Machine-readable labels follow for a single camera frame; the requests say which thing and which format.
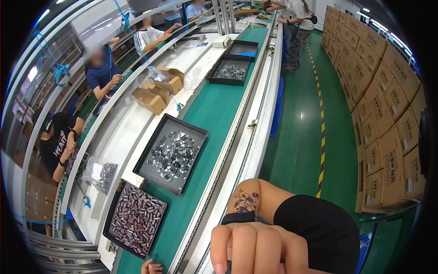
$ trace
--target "floral tattoo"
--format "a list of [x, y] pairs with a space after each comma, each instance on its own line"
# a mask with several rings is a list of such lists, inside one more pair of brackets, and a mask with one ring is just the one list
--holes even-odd
[[243, 190], [240, 189], [239, 193], [236, 194], [234, 198], [238, 199], [234, 203], [234, 208], [236, 209], [236, 212], [257, 211], [256, 201], [258, 199], [258, 193], [253, 192], [251, 195], [249, 195], [248, 193], [243, 193]]

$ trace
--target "long hair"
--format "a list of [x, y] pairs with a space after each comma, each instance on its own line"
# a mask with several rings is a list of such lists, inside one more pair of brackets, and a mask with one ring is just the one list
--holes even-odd
[[305, 10], [307, 13], [310, 13], [310, 9], [309, 9], [309, 6], [307, 5], [306, 1], [305, 1], [305, 0], [301, 0], [301, 1], [303, 1], [303, 4], [304, 4], [304, 10]]

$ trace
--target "green conveyor belt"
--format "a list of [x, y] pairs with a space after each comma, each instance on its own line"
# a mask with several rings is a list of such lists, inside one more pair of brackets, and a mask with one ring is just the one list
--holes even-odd
[[[268, 29], [254, 26], [248, 28], [240, 40], [258, 42], [257, 57], [260, 57], [262, 44], [267, 33]], [[168, 203], [165, 218], [161, 222], [160, 231], [154, 240], [151, 255], [147, 258], [154, 258], [155, 263], [161, 263], [165, 267], [163, 273], [167, 272], [167, 268], [175, 256], [207, 185], [208, 178], [248, 85], [254, 64], [254, 62], [251, 63], [249, 67], [244, 86], [217, 85], [208, 82], [183, 119], [184, 122], [207, 130], [208, 138], [200, 157], [191, 170], [191, 175], [181, 196], [176, 197], [154, 184], [150, 184], [146, 190], [149, 194]], [[143, 260], [123, 250], [117, 273], [139, 273], [143, 263]]]

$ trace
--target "black tray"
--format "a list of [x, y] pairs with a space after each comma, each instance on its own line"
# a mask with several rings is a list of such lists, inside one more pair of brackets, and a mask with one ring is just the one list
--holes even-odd
[[150, 252], [150, 251], [152, 250], [152, 248], [153, 248], [153, 244], [154, 244], [155, 236], [158, 234], [161, 220], [164, 218], [164, 214], [166, 213], [167, 203], [161, 201], [160, 199], [155, 198], [154, 196], [152, 196], [152, 195], [150, 195], [150, 194], [148, 194], [149, 196], [154, 197], [154, 199], [157, 199], [158, 201], [162, 202], [162, 203], [164, 204], [164, 210], [163, 210], [163, 214], [161, 215], [160, 220], [158, 221], [157, 230], [156, 230], [156, 232], [155, 232], [155, 234], [154, 234], [154, 236], [153, 236], [153, 238], [152, 238], [152, 243], [151, 243], [151, 247], [149, 248], [148, 254], [146, 254], [146, 256], [143, 257], [142, 255], [140, 255], [140, 254], [138, 254], [137, 252], [135, 252], [131, 247], [126, 246], [124, 243], [122, 243], [121, 241], [117, 240], [117, 239], [116, 239], [116, 236], [117, 236], [117, 235], [116, 235], [114, 232], [112, 232], [111, 229], [110, 229], [110, 227], [111, 227], [111, 221], [112, 221], [112, 219], [113, 219], [113, 217], [114, 217], [114, 213], [115, 213], [115, 211], [116, 211], [117, 202], [118, 202], [119, 199], [120, 199], [120, 195], [122, 194], [123, 189], [124, 189], [124, 188], [127, 188], [128, 186], [133, 186], [133, 187], [135, 187], [136, 189], [139, 189], [138, 187], [136, 187], [135, 185], [131, 184], [130, 182], [125, 181], [124, 179], [120, 179], [120, 181], [119, 181], [119, 185], [117, 186], [116, 193], [114, 194], [113, 200], [111, 201], [111, 206], [109, 207], [108, 215], [106, 216], [106, 219], [105, 219], [105, 225], [103, 226], [103, 232], [102, 232], [102, 233], [103, 233], [103, 236], [104, 236], [105, 238], [107, 238], [108, 240], [110, 240], [110, 241], [116, 243], [119, 247], [121, 247], [121, 248], [123, 248], [124, 250], [126, 250], [126, 251], [128, 251], [128, 252], [134, 254], [135, 256], [137, 256], [137, 257], [142, 258], [143, 260], [145, 260], [146, 257], [147, 257], [147, 255], [149, 254], [149, 252]]
[[[151, 150], [155, 149], [156, 146], [160, 146], [161, 138], [164, 136], [166, 137], [164, 142], [168, 143], [168, 140], [170, 140], [169, 133], [174, 132], [175, 130], [181, 130], [182, 132], [188, 134], [189, 137], [195, 140], [193, 146], [199, 146], [199, 150], [196, 152], [196, 155], [193, 158], [194, 160], [192, 161], [191, 167], [188, 169], [187, 173], [184, 173], [179, 178], [174, 178], [173, 181], [167, 181], [165, 178], [160, 176], [157, 167], [146, 163], [146, 161], [152, 162]], [[179, 196], [181, 195], [183, 187], [188, 179], [188, 176], [190, 175], [194, 163], [196, 162], [196, 158], [198, 157], [199, 153], [201, 153], [202, 145], [207, 139], [207, 135], [208, 131], [202, 128], [195, 127], [173, 116], [164, 114], [163, 118], [152, 134], [148, 144], [141, 153], [140, 159], [138, 159], [138, 162], [135, 164], [132, 172], [143, 177], [146, 181], [159, 185], [165, 190], [175, 194], [176, 196]]]
[[251, 57], [251, 62], [255, 62], [255, 58], [257, 57], [258, 43], [257, 42], [248, 42], [248, 41], [240, 41], [234, 40], [233, 43], [228, 47], [225, 51], [226, 55], [238, 55], [238, 53], [255, 53], [255, 57]]
[[[216, 62], [212, 70], [207, 76], [207, 79], [212, 84], [221, 84], [221, 85], [245, 85], [246, 77], [248, 76], [248, 69], [251, 62], [251, 57], [249, 56], [240, 56], [240, 55], [222, 55], [219, 60]], [[239, 64], [242, 67], [246, 67], [246, 72], [243, 80], [234, 80], [234, 79], [226, 79], [219, 78], [219, 74], [216, 74], [216, 71], [223, 69], [227, 65], [231, 64]]]

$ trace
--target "white wall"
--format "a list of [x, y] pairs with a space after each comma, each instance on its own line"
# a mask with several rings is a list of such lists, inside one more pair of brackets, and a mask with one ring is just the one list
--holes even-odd
[[16, 220], [21, 221], [17, 216], [22, 215], [21, 196], [24, 189], [21, 185], [21, 174], [23, 170], [3, 150], [1, 151], [1, 169], [12, 214], [15, 214]]
[[334, 7], [334, 5], [339, 5], [341, 7], [341, 11], [345, 12], [345, 10], [350, 11], [355, 15], [355, 18], [358, 19], [359, 15], [356, 13], [356, 11], [360, 11], [360, 8], [353, 4], [352, 2], [348, 0], [313, 0], [316, 2], [316, 8], [313, 12], [315, 12], [318, 15], [318, 24], [315, 25], [315, 28], [322, 30], [322, 24], [321, 18], [325, 19], [325, 8], [327, 5]]

